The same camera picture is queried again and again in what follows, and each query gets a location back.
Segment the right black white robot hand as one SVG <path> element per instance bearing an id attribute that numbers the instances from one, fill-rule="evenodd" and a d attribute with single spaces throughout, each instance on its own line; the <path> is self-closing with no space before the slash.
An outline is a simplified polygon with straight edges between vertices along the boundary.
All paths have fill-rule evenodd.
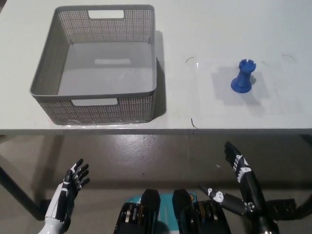
<path id="1" fill-rule="evenodd" d="M 258 180 L 243 154 L 229 141 L 224 145 L 225 159 L 232 167 L 242 198 L 200 185 L 200 190 L 222 208 L 237 215 L 263 215 L 266 201 Z"/>

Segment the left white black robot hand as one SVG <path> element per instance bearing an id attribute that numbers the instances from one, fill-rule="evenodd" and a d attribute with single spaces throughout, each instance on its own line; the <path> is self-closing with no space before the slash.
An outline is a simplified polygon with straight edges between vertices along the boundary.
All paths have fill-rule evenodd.
<path id="1" fill-rule="evenodd" d="M 74 208 L 74 201 L 81 189 L 90 182 L 87 177 L 89 165 L 79 159 L 67 170 L 63 181 L 58 185 L 45 216 L 54 218 L 62 225 L 67 224 Z"/>

